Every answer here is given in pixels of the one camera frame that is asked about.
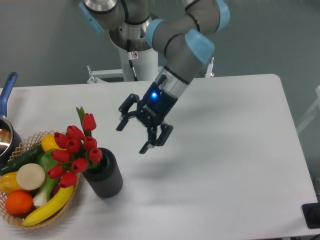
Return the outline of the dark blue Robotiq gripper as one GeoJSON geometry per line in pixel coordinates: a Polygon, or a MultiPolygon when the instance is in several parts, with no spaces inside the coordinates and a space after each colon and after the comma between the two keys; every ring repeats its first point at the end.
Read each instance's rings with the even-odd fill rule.
{"type": "Polygon", "coordinates": [[[148,149],[164,146],[174,127],[170,124],[162,123],[178,101],[177,97],[172,97],[153,82],[143,97],[131,93],[120,105],[120,123],[117,131],[122,131],[130,118],[136,117],[146,128],[148,140],[140,149],[140,154],[145,154],[148,149]],[[133,104],[137,103],[137,109],[129,112],[133,104]],[[157,137],[158,127],[160,126],[160,135],[157,137]]]}

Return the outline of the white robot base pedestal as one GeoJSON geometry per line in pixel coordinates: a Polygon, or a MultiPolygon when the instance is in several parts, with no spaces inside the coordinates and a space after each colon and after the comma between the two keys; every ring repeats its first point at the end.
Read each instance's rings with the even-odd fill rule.
{"type": "Polygon", "coordinates": [[[127,52],[120,48],[118,51],[121,68],[111,70],[91,70],[88,65],[88,84],[153,81],[163,69],[162,66],[159,66],[158,53],[153,49],[127,52]]]}

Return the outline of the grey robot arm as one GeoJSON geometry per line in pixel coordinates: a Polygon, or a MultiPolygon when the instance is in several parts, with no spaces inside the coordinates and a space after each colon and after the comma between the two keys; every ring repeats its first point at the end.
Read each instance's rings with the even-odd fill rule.
{"type": "Polygon", "coordinates": [[[211,58],[215,46],[209,34],[223,29],[230,21],[230,9],[223,0],[185,0],[185,15],[169,22],[152,18],[146,0],[82,0],[79,7],[96,31],[117,28],[127,52],[149,46],[167,62],[142,98],[130,94],[119,107],[118,131],[129,119],[138,119],[148,139],[144,154],[163,146],[173,127],[165,117],[211,58]]]}

